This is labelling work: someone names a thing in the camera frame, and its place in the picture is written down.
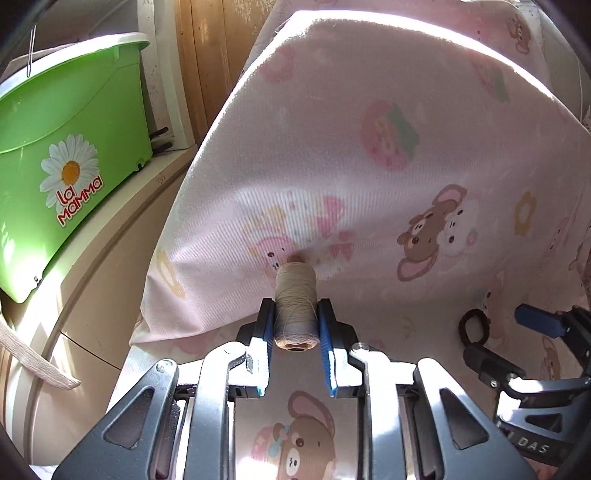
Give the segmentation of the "green La Mamma storage bin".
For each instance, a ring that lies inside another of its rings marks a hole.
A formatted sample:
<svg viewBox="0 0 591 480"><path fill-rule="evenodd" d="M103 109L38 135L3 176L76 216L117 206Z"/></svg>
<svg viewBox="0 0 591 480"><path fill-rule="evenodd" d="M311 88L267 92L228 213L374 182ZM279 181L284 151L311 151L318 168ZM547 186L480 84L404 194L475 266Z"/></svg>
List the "green La Mamma storage bin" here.
<svg viewBox="0 0 591 480"><path fill-rule="evenodd" d="M81 221L152 155L142 33L60 48L1 84L1 288L24 302Z"/></svg>

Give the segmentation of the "beige thread spool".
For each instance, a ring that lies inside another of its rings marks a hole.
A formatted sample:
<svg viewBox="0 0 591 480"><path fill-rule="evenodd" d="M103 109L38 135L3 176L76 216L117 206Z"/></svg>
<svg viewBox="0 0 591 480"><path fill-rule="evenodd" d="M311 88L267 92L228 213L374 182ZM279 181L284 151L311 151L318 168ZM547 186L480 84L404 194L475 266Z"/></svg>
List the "beige thread spool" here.
<svg viewBox="0 0 591 480"><path fill-rule="evenodd" d="M320 341L315 270L300 258L290 259L276 274L276 320L273 341L280 349L304 352Z"/></svg>

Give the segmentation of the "black key-shaped tool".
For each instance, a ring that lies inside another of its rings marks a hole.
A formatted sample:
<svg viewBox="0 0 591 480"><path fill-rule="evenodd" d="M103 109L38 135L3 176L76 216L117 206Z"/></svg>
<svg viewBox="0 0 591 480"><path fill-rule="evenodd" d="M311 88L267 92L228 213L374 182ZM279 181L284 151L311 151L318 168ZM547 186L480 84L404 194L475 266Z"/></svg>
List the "black key-shaped tool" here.
<svg viewBox="0 0 591 480"><path fill-rule="evenodd" d="M479 339L472 340L467 326L475 322L480 325L482 335ZM482 310L468 310L460 319L458 333L464 346L463 359L466 366L488 387L501 391L510 380L526 377L522 368L486 347L491 330L489 319Z"/></svg>

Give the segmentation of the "white shelf unit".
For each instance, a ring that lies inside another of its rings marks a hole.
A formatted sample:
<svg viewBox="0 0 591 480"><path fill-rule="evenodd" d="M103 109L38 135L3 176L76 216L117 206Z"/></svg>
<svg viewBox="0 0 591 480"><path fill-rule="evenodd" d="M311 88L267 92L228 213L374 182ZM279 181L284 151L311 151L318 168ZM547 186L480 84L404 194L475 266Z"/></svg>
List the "white shelf unit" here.
<svg viewBox="0 0 591 480"><path fill-rule="evenodd" d="M1 77L1 423L59 463L105 413L191 156L169 1L58 1Z"/></svg>

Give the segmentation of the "pink cartoon bed sheet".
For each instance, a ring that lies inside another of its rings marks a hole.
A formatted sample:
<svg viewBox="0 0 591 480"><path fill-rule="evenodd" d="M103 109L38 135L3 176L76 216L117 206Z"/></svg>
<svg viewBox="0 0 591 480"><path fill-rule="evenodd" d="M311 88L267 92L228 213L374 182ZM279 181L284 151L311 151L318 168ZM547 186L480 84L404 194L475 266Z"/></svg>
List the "pink cartoon bed sheet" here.
<svg viewBox="0 0 591 480"><path fill-rule="evenodd" d="M586 305L590 82L531 1L280 1L198 150L150 261L133 345L178 361L235 336L291 258L360 341L436 359L488 347L576 377L523 303Z"/></svg>

